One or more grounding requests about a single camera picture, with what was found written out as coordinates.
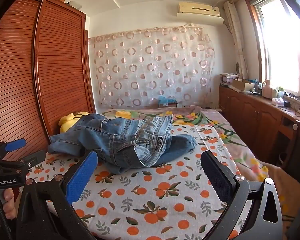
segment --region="books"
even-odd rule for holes
[[[235,74],[235,73],[221,73],[220,74],[220,78],[221,78],[221,84],[222,85],[230,85],[232,83],[232,80],[234,78],[239,78],[239,74]]]

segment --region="yellow plush toy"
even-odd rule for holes
[[[64,116],[60,119],[58,125],[60,127],[60,133],[66,132],[70,129],[71,126],[73,126],[81,116],[89,114],[88,112],[81,112],[74,115],[73,113]]]

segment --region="window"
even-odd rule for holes
[[[261,79],[300,96],[300,19],[284,0],[246,0],[259,39]]]

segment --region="curtain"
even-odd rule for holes
[[[230,25],[230,30],[234,39],[235,51],[239,63],[240,78],[248,79],[248,70],[243,54],[243,35],[241,25],[234,4],[226,1],[224,4],[226,16]]]
[[[90,46],[99,106],[157,107],[160,96],[210,106],[215,52],[203,28],[113,33],[91,38]]]

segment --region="blue gripper pad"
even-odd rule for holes
[[[233,198],[235,182],[234,174],[228,167],[220,164],[218,159],[210,151],[201,155],[201,166],[216,191],[219,199],[229,203]]]
[[[7,152],[12,152],[12,151],[18,150],[24,146],[26,146],[26,140],[22,138],[22,139],[18,139],[18,140],[12,141],[12,142],[8,142],[4,149]]]
[[[98,156],[91,151],[66,185],[66,199],[70,205],[79,200],[97,164]]]

